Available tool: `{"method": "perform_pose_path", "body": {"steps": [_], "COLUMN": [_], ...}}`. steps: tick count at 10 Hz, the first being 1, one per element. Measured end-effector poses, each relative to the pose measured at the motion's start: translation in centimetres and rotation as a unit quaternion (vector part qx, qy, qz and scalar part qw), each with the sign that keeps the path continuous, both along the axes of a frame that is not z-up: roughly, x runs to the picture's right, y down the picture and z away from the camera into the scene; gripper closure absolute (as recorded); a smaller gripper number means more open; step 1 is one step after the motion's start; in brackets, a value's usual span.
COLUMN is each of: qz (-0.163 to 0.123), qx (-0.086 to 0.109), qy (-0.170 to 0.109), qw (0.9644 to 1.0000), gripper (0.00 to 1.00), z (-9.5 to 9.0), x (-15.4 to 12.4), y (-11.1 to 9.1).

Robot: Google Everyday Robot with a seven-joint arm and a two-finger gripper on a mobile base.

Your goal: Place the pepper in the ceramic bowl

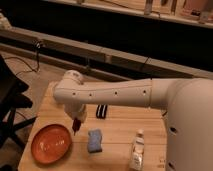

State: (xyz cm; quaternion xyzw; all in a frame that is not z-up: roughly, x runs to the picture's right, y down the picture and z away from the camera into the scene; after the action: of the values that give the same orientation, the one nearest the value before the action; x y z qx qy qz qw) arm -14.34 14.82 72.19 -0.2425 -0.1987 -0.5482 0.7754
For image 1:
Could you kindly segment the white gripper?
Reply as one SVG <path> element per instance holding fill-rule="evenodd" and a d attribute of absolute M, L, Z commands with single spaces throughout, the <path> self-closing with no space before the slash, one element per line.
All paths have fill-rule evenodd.
<path fill-rule="evenodd" d="M 66 104 L 64 108 L 65 113 L 72 119 L 85 121 L 87 117 L 85 104 Z"/>

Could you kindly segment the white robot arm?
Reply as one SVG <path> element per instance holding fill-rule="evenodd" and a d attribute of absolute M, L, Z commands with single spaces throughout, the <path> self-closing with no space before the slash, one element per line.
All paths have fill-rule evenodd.
<path fill-rule="evenodd" d="M 67 71 L 53 91 L 73 119 L 85 120 L 87 104 L 150 107 L 167 112 L 166 171 L 213 171 L 213 80 L 153 78 L 83 81 Z"/>

